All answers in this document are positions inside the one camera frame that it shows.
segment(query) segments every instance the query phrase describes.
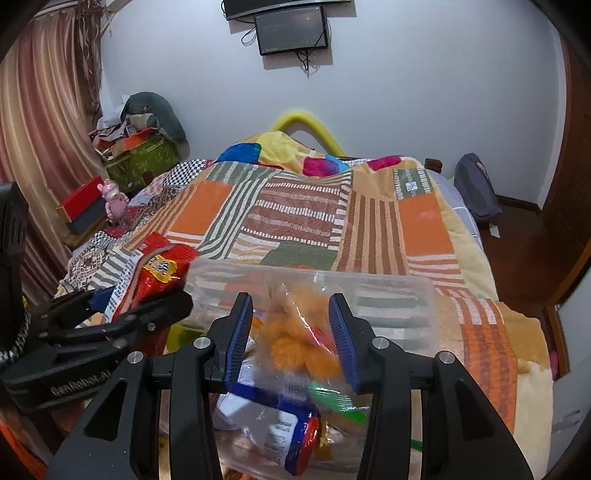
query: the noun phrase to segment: television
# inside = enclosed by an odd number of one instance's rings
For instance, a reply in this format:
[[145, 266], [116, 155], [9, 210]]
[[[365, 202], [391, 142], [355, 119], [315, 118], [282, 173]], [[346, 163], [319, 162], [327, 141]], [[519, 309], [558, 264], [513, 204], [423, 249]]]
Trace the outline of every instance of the television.
[[255, 15], [255, 26], [261, 55], [328, 47], [321, 5]]
[[224, 0], [223, 4], [226, 18], [232, 20], [284, 7], [344, 2], [351, 2], [351, 0]]

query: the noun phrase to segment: pink fabric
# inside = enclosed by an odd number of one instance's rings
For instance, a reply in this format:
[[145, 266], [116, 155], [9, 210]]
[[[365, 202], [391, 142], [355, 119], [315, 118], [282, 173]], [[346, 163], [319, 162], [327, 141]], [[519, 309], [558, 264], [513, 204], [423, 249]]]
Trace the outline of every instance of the pink fabric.
[[329, 158], [306, 157], [302, 166], [302, 173], [306, 177], [330, 177], [339, 172], [339, 165]]
[[376, 158], [375, 160], [368, 161], [368, 167], [371, 168], [373, 171], [378, 171], [385, 167], [398, 165], [400, 162], [400, 157], [390, 155], [389, 157]]

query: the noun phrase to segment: cloth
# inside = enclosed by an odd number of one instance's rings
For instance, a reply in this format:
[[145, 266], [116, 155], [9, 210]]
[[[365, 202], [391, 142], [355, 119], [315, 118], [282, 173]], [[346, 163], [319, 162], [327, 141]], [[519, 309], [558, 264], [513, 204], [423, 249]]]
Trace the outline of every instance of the cloth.
[[283, 132], [254, 135], [227, 148], [217, 160], [264, 165], [307, 177], [328, 177], [349, 169], [345, 162], [309, 150]]
[[106, 174], [87, 134], [88, 92], [76, 66], [81, 21], [74, 9], [33, 19], [0, 65], [0, 182], [15, 180], [29, 204], [21, 277], [33, 303], [53, 296], [70, 258], [55, 208]]
[[427, 170], [427, 173], [431, 177], [431, 180], [439, 187], [439, 191], [443, 195], [443, 198], [447, 204], [457, 213], [464, 225], [466, 225], [468, 228], [470, 234], [474, 237], [478, 245], [480, 245], [480, 248], [484, 249], [482, 246], [482, 239], [480, 238], [480, 232], [478, 231], [478, 226], [474, 221], [474, 217], [466, 208], [466, 204], [464, 203], [460, 192], [458, 192], [453, 186], [453, 182], [446, 179], [440, 173], [436, 173], [431, 170]]
[[113, 107], [111, 111], [103, 112], [103, 116], [99, 118], [96, 124], [97, 130], [104, 130], [109, 127], [116, 127], [117, 125], [121, 124], [121, 115], [123, 114], [123, 110], [125, 109], [125, 105], [127, 105], [127, 101], [131, 95], [122, 95], [121, 102]]
[[[304, 161], [320, 154], [281, 135], [271, 135], [281, 138], [271, 146], [261, 137], [241, 144], [261, 145], [257, 162], [273, 168], [229, 160], [206, 165], [149, 222], [126, 233], [90, 280], [116, 283], [121, 274], [114, 265], [124, 264], [152, 231], [205, 258], [427, 277], [437, 292], [440, 347], [464, 363], [539, 477], [552, 418], [539, 322], [498, 303], [484, 252], [436, 183], [409, 157], [354, 162], [339, 174], [308, 178]], [[535, 348], [523, 348], [527, 342]]]

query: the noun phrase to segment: red snack bag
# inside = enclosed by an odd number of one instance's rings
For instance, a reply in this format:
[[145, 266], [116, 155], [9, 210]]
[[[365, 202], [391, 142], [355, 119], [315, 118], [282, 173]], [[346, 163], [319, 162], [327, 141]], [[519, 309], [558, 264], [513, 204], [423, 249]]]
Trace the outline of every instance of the red snack bag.
[[[105, 312], [106, 320], [117, 321], [122, 312], [133, 309], [150, 297], [159, 296], [176, 290], [182, 290], [189, 265], [198, 256], [198, 252], [184, 244], [172, 244], [159, 233], [146, 237], [132, 257], [135, 268], [133, 275], [122, 278], [124, 288], [113, 292], [109, 308]], [[144, 353], [150, 356], [161, 355], [166, 345], [170, 328], [149, 337]]]

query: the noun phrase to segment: curtain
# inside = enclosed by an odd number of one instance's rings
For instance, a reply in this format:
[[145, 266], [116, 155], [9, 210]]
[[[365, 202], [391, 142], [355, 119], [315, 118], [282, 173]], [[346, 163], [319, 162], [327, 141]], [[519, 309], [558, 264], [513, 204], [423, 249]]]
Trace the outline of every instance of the curtain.
[[95, 126], [102, 116], [100, 107], [100, 80], [102, 63], [100, 61], [101, 18], [104, 7], [100, 0], [79, 0], [76, 7], [76, 57], [85, 93], [88, 95], [86, 111]]
[[56, 206], [106, 174], [87, 135], [76, 27], [75, 8], [36, 18], [0, 64], [0, 182], [15, 180], [29, 204], [21, 278], [34, 303], [53, 297], [70, 258]]

